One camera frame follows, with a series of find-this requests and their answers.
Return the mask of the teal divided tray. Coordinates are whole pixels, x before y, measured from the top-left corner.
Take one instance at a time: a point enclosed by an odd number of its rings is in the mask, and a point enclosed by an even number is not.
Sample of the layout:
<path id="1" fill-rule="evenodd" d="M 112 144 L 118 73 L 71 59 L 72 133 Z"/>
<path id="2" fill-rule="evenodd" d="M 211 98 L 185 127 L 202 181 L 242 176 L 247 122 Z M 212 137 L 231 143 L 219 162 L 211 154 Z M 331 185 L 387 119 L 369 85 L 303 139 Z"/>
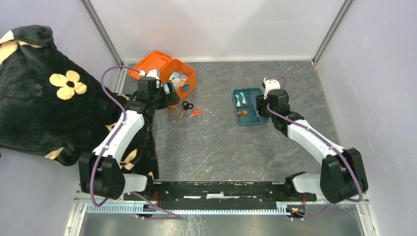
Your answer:
<path id="1" fill-rule="evenodd" d="M 240 96 L 240 93 L 243 92 L 247 101 L 247 104 L 242 104 L 242 98 Z M 239 94 L 240 96 L 240 107 L 236 107 L 236 98 L 235 94 Z M 256 125 L 265 125 L 269 123 L 268 118 L 262 118 L 260 117 L 260 122 L 256 121 L 256 118 L 252 111 L 252 105 L 256 106 L 256 96 L 257 95 L 263 95 L 262 90 L 260 88 L 241 88 L 236 89 L 233 91 L 233 97 L 234 97 L 234 106 L 236 111 L 236 117 L 237 117 L 237 123 L 239 126 L 256 126 Z M 247 115 L 238 116 L 237 112 L 242 112 L 244 110 L 247 110 Z"/>

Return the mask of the black handled scissors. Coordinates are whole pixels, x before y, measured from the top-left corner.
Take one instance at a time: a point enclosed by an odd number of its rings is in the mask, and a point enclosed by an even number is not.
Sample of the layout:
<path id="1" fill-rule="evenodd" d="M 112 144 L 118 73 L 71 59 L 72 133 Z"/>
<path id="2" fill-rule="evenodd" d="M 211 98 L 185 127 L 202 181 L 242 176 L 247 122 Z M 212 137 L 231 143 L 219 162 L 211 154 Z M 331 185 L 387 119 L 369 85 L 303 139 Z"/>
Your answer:
<path id="1" fill-rule="evenodd" d="M 182 118 L 182 116 L 188 111 L 194 108 L 194 104 L 187 102 L 187 101 L 183 101 L 182 102 L 182 109 L 180 114 L 172 121 L 172 123 L 175 123 L 177 120 L 179 120 L 180 118 Z"/>

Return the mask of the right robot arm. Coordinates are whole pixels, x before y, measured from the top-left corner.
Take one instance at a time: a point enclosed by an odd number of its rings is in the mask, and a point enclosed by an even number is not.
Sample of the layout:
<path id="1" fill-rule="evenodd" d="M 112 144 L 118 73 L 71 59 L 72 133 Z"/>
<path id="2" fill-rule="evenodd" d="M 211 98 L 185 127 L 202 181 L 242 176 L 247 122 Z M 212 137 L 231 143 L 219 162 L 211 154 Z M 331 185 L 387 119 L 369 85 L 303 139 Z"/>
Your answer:
<path id="1" fill-rule="evenodd" d="M 361 153 L 344 148 L 320 134 L 299 113 L 291 110 L 289 95 L 277 76 L 263 79 L 264 93 L 256 97 L 260 117 L 271 119 L 274 128 L 298 143 L 320 164 L 319 174 L 299 173 L 286 179 L 284 195 L 291 201 L 304 193 L 319 194 L 331 204 L 344 200 L 361 202 L 368 190 Z"/>

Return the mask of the orange handled scissors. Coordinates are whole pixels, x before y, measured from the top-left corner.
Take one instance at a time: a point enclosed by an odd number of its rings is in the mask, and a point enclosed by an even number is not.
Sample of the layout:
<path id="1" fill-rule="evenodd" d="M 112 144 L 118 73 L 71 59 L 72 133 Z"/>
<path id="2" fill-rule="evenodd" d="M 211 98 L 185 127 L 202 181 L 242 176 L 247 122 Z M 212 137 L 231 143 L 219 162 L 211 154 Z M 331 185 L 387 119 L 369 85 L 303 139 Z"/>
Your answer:
<path id="1" fill-rule="evenodd" d="M 192 114 L 187 119 L 190 119 L 190 118 L 192 118 L 194 116 L 201 115 L 202 112 L 203 111 L 200 108 L 197 107 L 197 108 L 194 109 L 194 111 L 192 112 Z"/>

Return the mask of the blue plastic tweezers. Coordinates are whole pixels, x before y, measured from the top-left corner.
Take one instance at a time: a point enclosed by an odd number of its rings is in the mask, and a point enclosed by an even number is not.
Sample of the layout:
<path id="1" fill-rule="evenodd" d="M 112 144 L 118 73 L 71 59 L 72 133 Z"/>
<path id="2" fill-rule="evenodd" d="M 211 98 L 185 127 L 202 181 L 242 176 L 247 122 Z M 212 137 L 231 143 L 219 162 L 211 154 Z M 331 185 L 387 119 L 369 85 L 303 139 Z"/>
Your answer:
<path id="1" fill-rule="evenodd" d="M 260 117 L 259 117 L 259 115 L 257 113 L 256 106 L 252 105 L 252 111 L 253 111 L 253 114 L 254 114 L 254 116 L 256 118 L 256 121 L 257 122 L 260 122 Z"/>

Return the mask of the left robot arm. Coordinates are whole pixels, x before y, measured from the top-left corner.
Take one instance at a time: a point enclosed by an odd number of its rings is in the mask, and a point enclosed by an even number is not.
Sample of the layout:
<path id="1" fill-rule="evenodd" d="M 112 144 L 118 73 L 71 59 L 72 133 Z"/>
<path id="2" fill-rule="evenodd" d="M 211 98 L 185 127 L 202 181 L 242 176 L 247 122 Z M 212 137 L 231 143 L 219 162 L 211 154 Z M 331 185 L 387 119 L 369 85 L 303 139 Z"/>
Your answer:
<path id="1" fill-rule="evenodd" d="M 132 98 L 122 105 L 121 116 L 107 137 L 92 153 L 83 153 L 79 158 L 81 191 L 106 199 L 118 199 L 122 194 L 135 192 L 142 200 L 154 196 L 154 186 L 149 177 L 140 174 L 125 174 L 119 167 L 128 145 L 145 126 L 150 127 L 156 110 L 166 109 L 179 103 L 172 82 L 163 82 L 157 69 L 139 71 L 138 88 Z"/>

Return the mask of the blue cotton pad packet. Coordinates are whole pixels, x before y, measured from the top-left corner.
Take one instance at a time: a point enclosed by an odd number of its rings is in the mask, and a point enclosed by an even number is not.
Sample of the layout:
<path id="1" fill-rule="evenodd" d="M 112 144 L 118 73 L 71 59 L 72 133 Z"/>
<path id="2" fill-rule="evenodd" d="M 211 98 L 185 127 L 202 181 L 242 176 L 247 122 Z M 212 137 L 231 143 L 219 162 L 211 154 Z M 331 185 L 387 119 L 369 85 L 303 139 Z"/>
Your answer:
<path id="1" fill-rule="evenodd" d="M 175 71 L 169 77 L 169 81 L 172 82 L 175 89 L 179 88 L 187 79 L 187 75 Z"/>

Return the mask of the teal white tube packet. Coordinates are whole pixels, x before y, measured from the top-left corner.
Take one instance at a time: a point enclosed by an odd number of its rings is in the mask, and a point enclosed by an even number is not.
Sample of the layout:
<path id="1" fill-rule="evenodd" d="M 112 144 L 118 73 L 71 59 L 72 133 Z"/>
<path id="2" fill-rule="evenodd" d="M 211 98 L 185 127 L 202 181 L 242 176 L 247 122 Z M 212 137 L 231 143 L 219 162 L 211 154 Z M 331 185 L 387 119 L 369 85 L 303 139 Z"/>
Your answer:
<path id="1" fill-rule="evenodd" d="M 243 92 L 240 93 L 240 96 L 242 98 L 242 104 L 247 104 L 247 101 Z"/>

